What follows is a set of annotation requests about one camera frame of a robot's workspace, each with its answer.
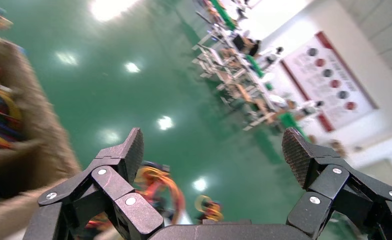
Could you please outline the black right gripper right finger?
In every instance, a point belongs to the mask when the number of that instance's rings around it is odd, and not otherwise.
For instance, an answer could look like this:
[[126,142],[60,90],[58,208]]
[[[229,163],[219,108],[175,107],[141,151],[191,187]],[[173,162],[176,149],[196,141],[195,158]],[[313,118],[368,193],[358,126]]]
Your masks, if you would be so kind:
[[392,186],[355,170],[332,148],[306,141],[293,127],[283,134],[282,151],[305,190],[288,225],[315,240],[338,212],[370,240],[392,240]]

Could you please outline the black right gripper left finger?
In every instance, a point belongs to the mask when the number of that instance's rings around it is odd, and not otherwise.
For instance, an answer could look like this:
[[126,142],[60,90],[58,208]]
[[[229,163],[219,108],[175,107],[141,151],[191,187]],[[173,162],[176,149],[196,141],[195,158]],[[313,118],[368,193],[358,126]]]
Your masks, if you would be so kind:
[[72,240],[101,213],[125,239],[149,239],[164,219],[133,187],[143,156],[143,133],[133,128],[123,143],[100,150],[84,171],[41,194],[24,239]]

